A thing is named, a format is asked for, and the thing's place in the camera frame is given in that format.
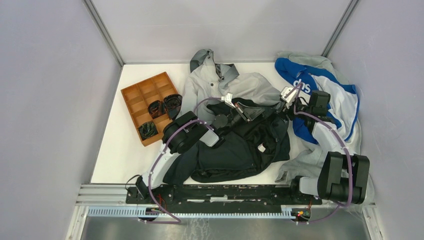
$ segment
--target white table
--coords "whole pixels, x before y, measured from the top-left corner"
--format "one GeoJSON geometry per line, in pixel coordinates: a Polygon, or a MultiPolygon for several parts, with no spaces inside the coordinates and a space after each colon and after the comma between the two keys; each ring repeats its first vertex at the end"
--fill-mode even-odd
{"type": "MultiPolygon", "coordinates": [[[[262,74],[278,90],[290,86],[275,70],[273,62],[235,63],[240,74],[257,72],[262,74]]],[[[184,64],[131,64],[122,70],[119,84],[110,110],[97,162],[91,183],[122,184],[136,174],[148,171],[160,151],[161,141],[143,146],[134,128],[121,89],[143,81],[147,78],[167,72],[179,93],[183,92],[184,82],[190,73],[188,63],[184,64]]],[[[300,139],[293,133],[290,124],[290,159],[306,149],[300,139]]],[[[283,162],[272,163],[265,171],[256,176],[220,182],[218,184],[275,184],[278,170],[283,162]]],[[[185,184],[198,183],[191,178],[185,184]]]]}

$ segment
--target clothing label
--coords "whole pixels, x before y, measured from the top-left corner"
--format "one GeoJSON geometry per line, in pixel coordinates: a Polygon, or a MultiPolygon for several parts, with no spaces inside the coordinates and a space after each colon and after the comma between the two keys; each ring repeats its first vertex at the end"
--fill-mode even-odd
{"type": "Polygon", "coordinates": [[[264,144],[263,143],[261,143],[259,146],[257,146],[257,149],[261,152],[261,153],[263,153],[263,152],[265,152],[265,147],[264,147],[264,144]]]}

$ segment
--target purple cable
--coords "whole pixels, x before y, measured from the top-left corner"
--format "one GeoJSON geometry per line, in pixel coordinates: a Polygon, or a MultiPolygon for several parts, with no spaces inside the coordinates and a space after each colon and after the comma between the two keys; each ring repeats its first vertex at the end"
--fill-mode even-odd
{"type": "Polygon", "coordinates": [[[213,99],[216,99],[216,100],[218,100],[218,99],[221,99],[220,97],[213,97],[213,96],[211,96],[211,97],[208,97],[208,98],[205,98],[205,99],[203,99],[203,100],[201,100],[194,108],[193,108],[193,113],[195,113],[196,112],[196,110],[198,109],[198,107],[200,106],[200,104],[202,104],[204,101],[207,101],[207,100],[213,100],[213,99]]]}
{"type": "Polygon", "coordinates": [[[170,213],[169,211],[167,211],[164,207],[162,207],[159,202],[156,200],[155,196],[153,195],[152,192],[152,174],[153,174],[153,170],[155,170],[156,165],[159,163],[159,160],[162,158],[162,156],[164,155],[165,151],[167,150],[171,140],[179,133],[181,132],[184,128],[186,128],[187,126],[193,124],[193,123],[203,123],[206,124],[205,121],[202,121],[200,119],[195,119],[195,120],[191,120],[189,122],[187,122],[186,124],[184,124],[182,127],[178,128],[177,131],[175,131],[171,137],[169,137],[168,141],[165,144],[165,147],[163,148],[163,150],[160,152],[159,156],[157,156],[156,161],[153,163],[153,166],[150,169],[150,173],[148,175],[148,193],[151,196],[151,199],[153,200],[153,202],[159,207],[159,209],[161,209],[164,213],[168,214],[170,217],[172,217],[173,219],[175,219],[176,221],[145,221],[145,223],[149,223],[149,224],[180,224],[181,223],[181,219],[179,219],[178,217],[176,217],[175,215],[173,215],[172,213],[170,213]]]}
{"type": "MultiPolygon", "coordinates": [[[[297,88],[298,86],[301,86],[301,85],[303,85],[303,82],[299,82],[299,84],[295,88],[297,88]]],[[[293,90],[295,88],[293,88],[286,96],[289,96],[293,92],[293,90]]],[[[299,97],[299,93],[300,92],[301,91],[300,91],[300,88],[299,88],[299,91],[297,91],[297,93],[296,93],[295,99],[297,99],[299,97]]],[[[345,145],[345,142],[340,138],[339,134],[337,134],[337,132],[330,125],[328,125],[327,123],[325,123],[321,119],[319,119],[316,116],[311,115],[311,114],[309,114],[307,112],[296,111],[296,105],[293,105],[293,112],[294,112],[294,115],[304,115],[304,116],[310,117],[310,118],[314,119],[315,121],[319,122],[320,124],[324,125],[326,128],[328,128],[331,131],[331,133],[335,136],[335,139],[337,139],[338,143],[340,144],[340,147],[342,147],[344,153],[346,154],[346,158],[347,158],[347,172],[349,174],[349,193],[347,195],[347,202],[346,202],[346,204],[342,204],[340,202],[336,202],[337,203],[337,207],[334,209],[334,211],[330,215],[325,216],[325,217],[323,217],[321,219],[317,219],[317,220],[313,220],[313,221],[308,221],[307,222],[308,224],[318,223],[318,222],[321,222],[322,220],[327,219],[327,218],[331,217],[332,215],[334,215],[340,207],[347,208],[352,203],[352,194],[353,194],[354,183],[353,183],[353,176],[352,176],[352,162],[351,162],[352,160],[351,160],[351,155],[350,155],[350,153],[349,153],[349,151],[348,151],[348,149],[347,149],[347,147],[345,145]]]]}

